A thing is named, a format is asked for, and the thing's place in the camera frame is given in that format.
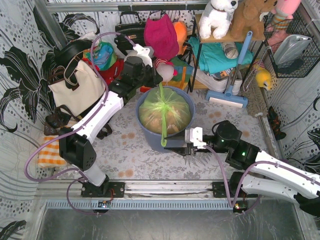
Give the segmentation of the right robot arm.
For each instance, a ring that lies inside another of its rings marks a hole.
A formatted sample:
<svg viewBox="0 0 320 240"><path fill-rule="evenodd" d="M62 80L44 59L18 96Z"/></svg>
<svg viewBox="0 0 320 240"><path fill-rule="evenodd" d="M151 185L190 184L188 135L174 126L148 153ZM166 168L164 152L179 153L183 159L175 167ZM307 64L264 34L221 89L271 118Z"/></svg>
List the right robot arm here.
<svg viewBox="0 0 320 240"><path fill-rule="evenodd" d="M320 215L320 176L287 164L241 139L242 132L228 120L216 123L212 135L201 127L186 128L172 136L162 133L161 144L183 141L166 150L181 156L212 153L220 166L228 205L234 208L240 193L268 196L297 204L315 217Z"/></svg>

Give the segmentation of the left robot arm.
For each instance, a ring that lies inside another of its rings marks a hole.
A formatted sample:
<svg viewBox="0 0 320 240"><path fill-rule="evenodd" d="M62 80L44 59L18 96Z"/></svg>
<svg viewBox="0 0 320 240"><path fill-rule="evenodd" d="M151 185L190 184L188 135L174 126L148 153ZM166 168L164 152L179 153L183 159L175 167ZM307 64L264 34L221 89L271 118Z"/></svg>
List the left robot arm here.
<svg viewBox="0 0 320 240"><path fill-rule="evenodd" d="M123 190L124 185L110 184L109 177L96 163L97 154L92 143L111 117L136 95L138 88L154 87L160 82L161 80L156 77L151 57L127 56L120 78L109 84L108 91L103 93L87 115L73 127L61 129L59 155L83 175L80 194L82 197L123 197L123 194L116 194L115 191Z"/></svg>

